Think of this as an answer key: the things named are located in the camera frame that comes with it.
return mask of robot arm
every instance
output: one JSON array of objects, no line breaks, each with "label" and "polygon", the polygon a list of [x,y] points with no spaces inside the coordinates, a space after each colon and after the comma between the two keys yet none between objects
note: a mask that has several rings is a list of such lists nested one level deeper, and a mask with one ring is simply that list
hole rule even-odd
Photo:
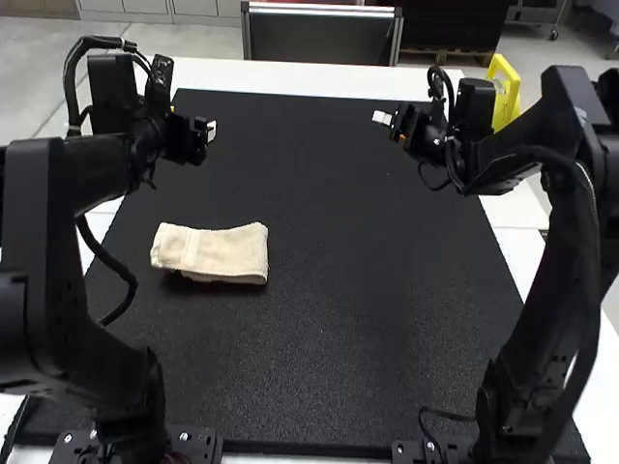
[{"label": "robot arm", "polygon": [[[77,62],[71,57],[90,46],[84,44],[132,46],[81,39],[70,54],[66,82]],[[159,158],[196,165],[205,160],[210,127],[171,110],[172,69],[169,58],[156,56],[142,98],[131,55],[91,57],[94,136],[77,136],[76,105],[72,111],[67,95],[74,136],[0,147],[0,392],[90,409],[102,444],[93,453],[116,454],[122,462],[162,460],[162,370],[150,349],[127,345],[91,319],[75,220],[150,182]]]},{"label": "robot arm", "polygon": [[469,456],[542,464],[593,367],[601,301],[618,272],[619,74],[610,70],[592,84],[582,68],[551,67],[540,101],[498,133],[491,127],[490,82],[462,79],[457,101],[439,68],[430,69],[428,83],[431,111],[404,102],[393,116],[378,112],[374,120],[420,164],[444,169],[448,182],[441,187],[498,195],[542,169],[553,206],[544,256],[514,331],[478,391],[480,436]]}]

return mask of black table surface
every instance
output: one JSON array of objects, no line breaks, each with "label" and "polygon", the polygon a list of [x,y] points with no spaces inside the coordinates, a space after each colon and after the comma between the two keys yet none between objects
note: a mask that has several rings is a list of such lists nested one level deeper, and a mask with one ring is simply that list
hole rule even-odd
[{"label": "black table surface", "polygon": [[[421,438],[421,406],[473,414],[521,300],[479,199],[427,190],[416,162],[371,122],[395,104],[190,90],[174,104],[217,119],[208,159],[160,162],[157,191],[127,198],[103,242],[139,281],[110,329],[158,353],[168,421],[233,441],[385,449]],[[198,284],[150,266],[162,221],[256,220],[269,228],[265,287]],[[126,290],[98,261],[86,281],[94,317]],[[46,402],[19,441],[50,444],[88,424],[83,411]],[[555,455],[588,462],[573,423]]]}]

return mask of beige towel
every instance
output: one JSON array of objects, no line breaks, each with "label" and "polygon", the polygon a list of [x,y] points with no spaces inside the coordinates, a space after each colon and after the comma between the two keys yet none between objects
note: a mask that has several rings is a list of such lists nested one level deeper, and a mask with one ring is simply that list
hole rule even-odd
[{"label": "beige towel", "polygon": [[260,222],[227,230],[162,222],[151,248],[151,265],[200,282],[264,285],[269,273],[268,234]]}]

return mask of gray cabinet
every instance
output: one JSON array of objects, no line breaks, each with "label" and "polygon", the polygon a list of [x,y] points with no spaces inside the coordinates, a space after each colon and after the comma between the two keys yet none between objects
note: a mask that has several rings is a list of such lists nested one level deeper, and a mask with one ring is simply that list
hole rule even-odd
[{"label": "gray cabinet", "polygon": [[0,7],[16,12],[32,12],[43,8],[43,0],[8,0],[0,2]]},{"label": "gray cabinet", "polygon": [[241,0],[217,0],[220,16],[241,17]]},{"label": "gray cabinet", "polygon": [[165,0],[123,0],[123,3],[127,13],[167,14]]},{"label": "gray cabinet", "polygon": [[217,16],[216,0],[174,0],[177,15]]},{"label": "gray cabinet", "polygon": [[51,12],[73,13],[76,11],[74,0],[45,0],[45,6]]},{"label": "gray cabinet", "polygon": [[123,0],[79,0],[79,5],[85,12],[125,12]]}]

